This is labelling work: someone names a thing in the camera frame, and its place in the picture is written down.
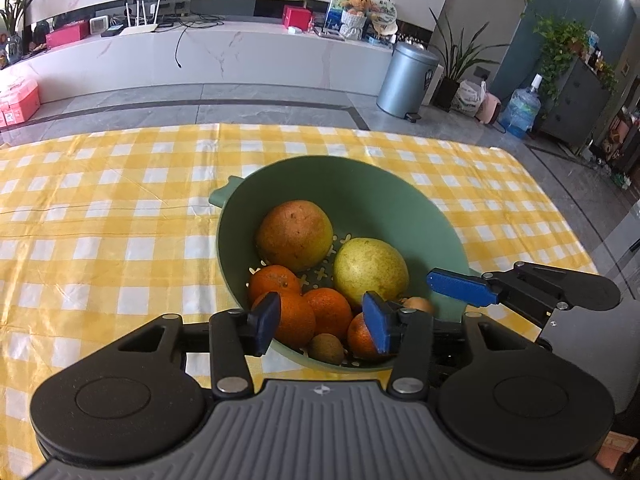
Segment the large orange persimmon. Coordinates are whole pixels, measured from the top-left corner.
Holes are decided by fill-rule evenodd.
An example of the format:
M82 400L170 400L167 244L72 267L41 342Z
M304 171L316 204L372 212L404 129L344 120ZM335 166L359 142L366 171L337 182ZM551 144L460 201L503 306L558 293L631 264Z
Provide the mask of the large orange persimmon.
M299 350L314 338L316 316L308 301L295 292L278 292L281 304L280 322L274 339L280 344Z

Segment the small orange tangerine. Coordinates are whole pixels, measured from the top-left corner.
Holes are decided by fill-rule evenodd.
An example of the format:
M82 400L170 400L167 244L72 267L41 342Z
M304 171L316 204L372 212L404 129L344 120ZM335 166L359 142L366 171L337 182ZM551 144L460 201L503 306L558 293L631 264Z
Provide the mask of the small orange tangerine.
M254 304L266 292L292 292L300 295L302 286L292 271L274 264L259 269L248 280L247 297L250 304Z

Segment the large yellow-green pear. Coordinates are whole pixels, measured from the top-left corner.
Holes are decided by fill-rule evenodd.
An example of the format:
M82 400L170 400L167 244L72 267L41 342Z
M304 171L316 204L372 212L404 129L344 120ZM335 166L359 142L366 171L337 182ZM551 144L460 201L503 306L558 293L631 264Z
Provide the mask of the large yellow-green pear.
M335 257L333 272L335 289L355 306L360 306L366 292L395 299L408 290L410 281L400 252L376 238L356 237L346 242Z

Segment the brown longan fruit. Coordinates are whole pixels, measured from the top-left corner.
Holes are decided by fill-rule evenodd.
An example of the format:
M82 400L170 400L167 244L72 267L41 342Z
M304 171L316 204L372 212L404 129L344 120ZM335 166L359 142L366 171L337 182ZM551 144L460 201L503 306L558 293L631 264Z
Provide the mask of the brown longan fruit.
M341 365L345 359L345 350L341 341L332 334L319 334L311 339L307 349L311 359L332 365Z

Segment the reddish yellow apple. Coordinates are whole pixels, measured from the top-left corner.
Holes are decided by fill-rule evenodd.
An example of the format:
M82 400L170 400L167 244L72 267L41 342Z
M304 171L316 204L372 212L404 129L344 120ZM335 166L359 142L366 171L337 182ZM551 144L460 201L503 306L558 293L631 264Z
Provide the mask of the reddish yellow apple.
M326 213L308 200L290 200L272 208L255 232L258 254L271 264L303 272L319 264L333 243Z

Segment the yellow checkered tablecloth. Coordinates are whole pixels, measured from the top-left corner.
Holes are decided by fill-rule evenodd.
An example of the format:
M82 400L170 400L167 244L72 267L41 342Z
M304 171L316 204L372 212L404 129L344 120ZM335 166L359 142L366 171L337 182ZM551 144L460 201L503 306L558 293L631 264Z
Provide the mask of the yellow checkered tablecloth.
M165 312L231 306L214 188L300 155L362 160L448 218L477 271L518 260L592 271L532 176L500 148L333 127L192 125L1 148L1 474L42 461L28 406L46 378Z

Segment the dark grey drawer cabinet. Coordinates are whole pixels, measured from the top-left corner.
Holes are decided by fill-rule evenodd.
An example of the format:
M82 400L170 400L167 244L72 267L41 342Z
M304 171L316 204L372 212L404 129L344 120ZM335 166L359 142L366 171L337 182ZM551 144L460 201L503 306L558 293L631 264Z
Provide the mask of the dark grey drawer cabinet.
M582 60L576 60L560 79L558 96L544 106L539 131L579 151L590 139L610 90Z

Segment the blue water jug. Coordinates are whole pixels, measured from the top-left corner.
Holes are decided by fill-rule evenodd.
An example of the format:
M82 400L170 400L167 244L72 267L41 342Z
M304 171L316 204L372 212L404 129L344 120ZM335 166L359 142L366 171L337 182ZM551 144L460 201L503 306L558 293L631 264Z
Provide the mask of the blue water jug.
M512 93L509 102L501 112L498 123L512 136L524 139L532 130L541 108L538 96L541 83L542 76L537 74L527 88L519 88Z

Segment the tall potted floor plant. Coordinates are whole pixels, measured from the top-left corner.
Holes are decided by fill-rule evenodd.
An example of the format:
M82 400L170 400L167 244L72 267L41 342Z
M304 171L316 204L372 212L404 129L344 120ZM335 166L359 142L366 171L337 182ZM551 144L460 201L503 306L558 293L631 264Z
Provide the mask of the tall potted floor plant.
M488 22L473 32L470 39L465 38L464 28L460 29L458 36L454 36L454 29L446 12L442 11L439 18L436 18L433 10L430 12L435 21L435 30L428 47L437 54L444 68L442 79L434 94L433 104L449 112L464 73L480 64L496 65L497 61L485 58L485 52L503 49L509 47L509 44L480 43L480 36L488 27Z

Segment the trailing green ivy plant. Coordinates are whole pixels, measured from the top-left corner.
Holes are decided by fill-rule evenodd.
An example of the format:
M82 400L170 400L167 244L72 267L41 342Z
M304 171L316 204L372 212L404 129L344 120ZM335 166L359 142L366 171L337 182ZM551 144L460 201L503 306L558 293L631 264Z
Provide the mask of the trailing green ivy plant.
M539 94L544 101L555 100L558 81L587 47L587 29L582 22L538 15L534 32L542 38L538 58L538 74L542 76Z

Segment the white marble tv cabinet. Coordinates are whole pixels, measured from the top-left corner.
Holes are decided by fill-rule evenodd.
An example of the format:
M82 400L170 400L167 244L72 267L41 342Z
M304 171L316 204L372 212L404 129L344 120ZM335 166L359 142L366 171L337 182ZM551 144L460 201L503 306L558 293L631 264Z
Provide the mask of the white marble tv cabinet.
M38 82L40 99L177 84L269 84L375 96L390 50L362 41L291 35L277 24L227 22L89 37L18 62L4 86Z

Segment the teddy bear in bag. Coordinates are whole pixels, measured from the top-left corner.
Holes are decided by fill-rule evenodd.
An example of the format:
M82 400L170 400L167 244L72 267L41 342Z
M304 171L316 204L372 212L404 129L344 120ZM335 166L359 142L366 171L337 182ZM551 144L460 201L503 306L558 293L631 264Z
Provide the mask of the teddy bear in bag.
M372 0L344 0L340 35L345 40L359 40L370 11L378 12L380 6Z

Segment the white wifi router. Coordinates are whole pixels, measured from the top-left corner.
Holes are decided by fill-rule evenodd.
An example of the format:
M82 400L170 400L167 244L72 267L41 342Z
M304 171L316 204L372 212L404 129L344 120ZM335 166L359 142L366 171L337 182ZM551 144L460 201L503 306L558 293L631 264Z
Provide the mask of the white wifi router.
M122 36L148 34L155 32L158 26L158 14L160 13L160 0L156 3L146 4L143 0L136 0L134 6L129 3L125 6L125 27L120 34Z

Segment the pink flat box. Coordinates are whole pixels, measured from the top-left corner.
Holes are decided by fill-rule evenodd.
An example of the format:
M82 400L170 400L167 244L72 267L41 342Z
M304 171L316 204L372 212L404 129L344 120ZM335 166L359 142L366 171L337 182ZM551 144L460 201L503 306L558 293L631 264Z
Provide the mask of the pink flat box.
M49 32L46 36L46 45L48 49L62 47L81 41L88 35L89 23L87 21L73 22Z

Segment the green potted orchid plant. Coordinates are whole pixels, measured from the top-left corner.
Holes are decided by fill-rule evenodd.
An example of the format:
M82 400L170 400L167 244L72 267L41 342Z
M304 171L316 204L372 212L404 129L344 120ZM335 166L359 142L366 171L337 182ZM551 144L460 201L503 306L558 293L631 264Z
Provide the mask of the green potted orchid plant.
M21 61L23 57L23 39L18 33L18 26L24 23L27 11L34 0L2 0L1 18L6 26L6 42L4 56L9 65Z

